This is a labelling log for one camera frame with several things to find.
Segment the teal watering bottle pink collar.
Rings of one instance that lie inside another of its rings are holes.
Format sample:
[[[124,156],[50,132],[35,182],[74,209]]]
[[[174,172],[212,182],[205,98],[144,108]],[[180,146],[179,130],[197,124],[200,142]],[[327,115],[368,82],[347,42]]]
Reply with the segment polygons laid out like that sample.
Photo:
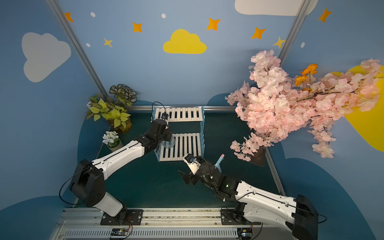
[[[217,169],[220,173],[222,173],[221,162],[224,160],[224,158],[225,158],[225,155],[221,154],[221,156],[219,157],[219,159],[217,160],[217,162],[214,165],[215,169]]]

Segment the clear spray bottle white nozzle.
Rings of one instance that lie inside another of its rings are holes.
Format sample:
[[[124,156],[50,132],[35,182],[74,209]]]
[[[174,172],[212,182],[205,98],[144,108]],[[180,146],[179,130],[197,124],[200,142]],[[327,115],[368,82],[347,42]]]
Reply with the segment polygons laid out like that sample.
[[[175,137],[172,136],[171,139],[169,141],[163,141],[162,142],[162,145],[164,148],[166,149],[171,149],[175,146]]]

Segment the blue white slatted shelf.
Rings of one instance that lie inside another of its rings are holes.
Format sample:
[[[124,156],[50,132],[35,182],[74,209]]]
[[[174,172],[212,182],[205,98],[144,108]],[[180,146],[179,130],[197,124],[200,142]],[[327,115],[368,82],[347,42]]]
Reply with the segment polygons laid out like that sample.
[[[202,106],[171,108],[155,106],[152,110],[153,120],[161,119],[162,113],[169,114],[169,120],[166,122],[171,126],[175,146],[166,149],[161,143],[160,148],[155,151],[158,161],[182,161],[187,154],[203,157],[205,153],[204,108]]]

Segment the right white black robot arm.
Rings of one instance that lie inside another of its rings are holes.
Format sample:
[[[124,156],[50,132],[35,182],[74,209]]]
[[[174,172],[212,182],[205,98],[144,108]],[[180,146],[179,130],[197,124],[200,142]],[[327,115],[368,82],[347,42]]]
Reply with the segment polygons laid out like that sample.
[[[312,202],[303,195],[287,197],[273,194],[222,174],[211,163],[192,163],[188,173],[179,172],[186,184],[201,182],[215,197],[236,202],[234,219],[263,223],[289,231],[298,240],[316,240],[319,217]]]

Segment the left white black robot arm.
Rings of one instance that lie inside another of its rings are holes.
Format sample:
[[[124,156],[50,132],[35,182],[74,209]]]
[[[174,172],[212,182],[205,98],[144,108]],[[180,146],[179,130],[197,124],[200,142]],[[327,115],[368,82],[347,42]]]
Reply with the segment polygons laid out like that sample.
[[[80,161],[69,178],[70,191],[87,207],[97,208],[111,217],[118,216],[124,205],[107,192],[105,181],[120,168],[158,149],[163,141],[169,142],[171,138],[172,130],[167,121],[152,121],[145,134],[117,151],[91,162]]]

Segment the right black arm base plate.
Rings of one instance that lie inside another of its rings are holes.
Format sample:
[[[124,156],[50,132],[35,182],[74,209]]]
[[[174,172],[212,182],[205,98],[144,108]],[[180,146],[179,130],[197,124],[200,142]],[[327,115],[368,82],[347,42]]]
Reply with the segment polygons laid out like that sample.
[[[262,223],[260,222],[254,222],[251,223],[248,221],[245,216],[244,212],[238,211],[235,209],[230,209],[227,207],[223,207],[220,209],[220,215],[221,215],[221,221],[222,225],[244,225],[244,226],[250,226],[251,224],[254,224],[256,226],[261,226]]]

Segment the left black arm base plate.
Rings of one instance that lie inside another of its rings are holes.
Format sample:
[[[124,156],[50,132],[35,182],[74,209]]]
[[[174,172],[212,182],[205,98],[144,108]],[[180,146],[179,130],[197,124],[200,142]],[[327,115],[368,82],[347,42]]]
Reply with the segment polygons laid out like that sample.
[[[140,226],[144,210],[122,209],[115,217],[104,213],[101,219],[101,226]]]

